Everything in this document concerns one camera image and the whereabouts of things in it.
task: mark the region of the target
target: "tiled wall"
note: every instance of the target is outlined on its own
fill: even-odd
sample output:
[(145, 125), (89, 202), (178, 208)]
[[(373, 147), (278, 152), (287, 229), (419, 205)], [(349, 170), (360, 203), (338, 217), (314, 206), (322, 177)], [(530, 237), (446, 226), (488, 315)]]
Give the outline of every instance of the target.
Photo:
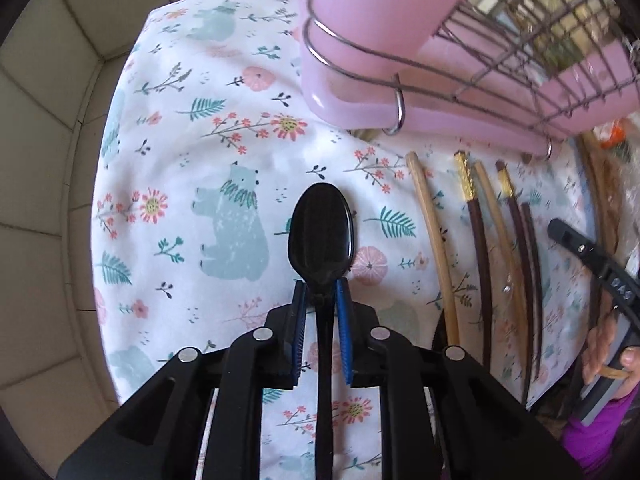
[(117, 407), (93, 298), (95, 169), (122, 54), (173, 1), (32, 0), (0, 47), (0, 406), (52, 476)]

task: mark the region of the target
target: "table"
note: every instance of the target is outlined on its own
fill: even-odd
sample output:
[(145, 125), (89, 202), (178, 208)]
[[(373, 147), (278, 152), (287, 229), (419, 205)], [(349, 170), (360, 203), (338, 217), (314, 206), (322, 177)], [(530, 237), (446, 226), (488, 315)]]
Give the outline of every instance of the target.
[[(289, 303), (288, 221), (302, 192), (335, 184), (355, 216), (348, 278), (356, 301), (381, 322), (430, 347), (440, 315), (433, 254), (403, 155), (429, 171), (451, 266), (462, 345), (481, 355), (478, 270), (453, 154), (483, 160), (495, 189), (497, 158), (532, 206), (544, 288), (540, 378), (529, 405), (571, 365), (586, 334), (589, 277), (546, 236), (560, 217), (593, 235), (583, 171), (570, 144), (553, 163), (459, 138), (402, 132), (372, 144), (323, 123), (300, 91), (296, 0), (183, 0), (148, 17), (106, 121), (92, 206), (96, 309), (120, 402), (174, 352), (228, 346)], [(409, 218), (398, 237), (388, 211)], [(494, 294), (492, 374), (522, 388), (506, 272), (485, 211)], [(512, 229), (506, 206), (503, 214)], [(264, 394), (261, 478), (314, 477), (318, 347), (306, 320), (303, 373), (292, 392)], [(334, 343), (337, 478), (380, 476), (375, 390), (341, 383)]]

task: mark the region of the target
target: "purple sleeve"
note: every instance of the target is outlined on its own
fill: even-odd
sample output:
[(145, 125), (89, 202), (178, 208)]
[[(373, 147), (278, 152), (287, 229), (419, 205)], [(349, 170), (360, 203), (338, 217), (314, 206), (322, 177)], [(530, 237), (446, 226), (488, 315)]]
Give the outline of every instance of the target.
[(562, 434), (562, 445), (585, 473), (597, 471), (610, 455), (611, 443), (638, 387), (619, 400), (610, 401), (590, 426), (570, 417)]

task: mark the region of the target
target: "silver rivet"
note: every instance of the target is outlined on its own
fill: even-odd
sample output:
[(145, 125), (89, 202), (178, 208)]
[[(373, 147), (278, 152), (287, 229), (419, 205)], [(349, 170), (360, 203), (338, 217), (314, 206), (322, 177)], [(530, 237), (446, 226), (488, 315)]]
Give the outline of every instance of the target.
[(195, 348), (183, 348), (178, 352), (178, 359), (183, 363), (190, 363), (195, 361), (198, 357), (198, 351)]
[(444, 351), (444, 355), (452, 361), (462, 361), (465, 358), (466, 352), (459, 346), (449, 346)]
[(271, 328), (261, 326), (254, 330), (254, 339), (256, 341), (268, 341), (271, 339), (271, 336), (273, 336), (273, 330), (271, 330)]
[(385, 339), (389, 339), (391, 332), (389, 332), (388, 328), (383, 326), (377, 326), (371, 329), (371, 337), (373, 339), (377, 339), (378, 341), (384, 341)]

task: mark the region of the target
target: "spoon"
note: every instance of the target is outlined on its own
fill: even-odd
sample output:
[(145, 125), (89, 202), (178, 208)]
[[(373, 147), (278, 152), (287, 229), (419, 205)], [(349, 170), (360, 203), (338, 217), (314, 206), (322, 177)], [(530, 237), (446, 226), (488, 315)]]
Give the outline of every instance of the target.
[(353, 219), (344, 196), (331, 184), (318, 183), (300, 197), (289, 229), (289, 262), (305, 280), (316, 310), (318, 330), (318, 416), (316, 479), (331, 480), (334, 426), (331, 402), (335, 282), (353, 260)]

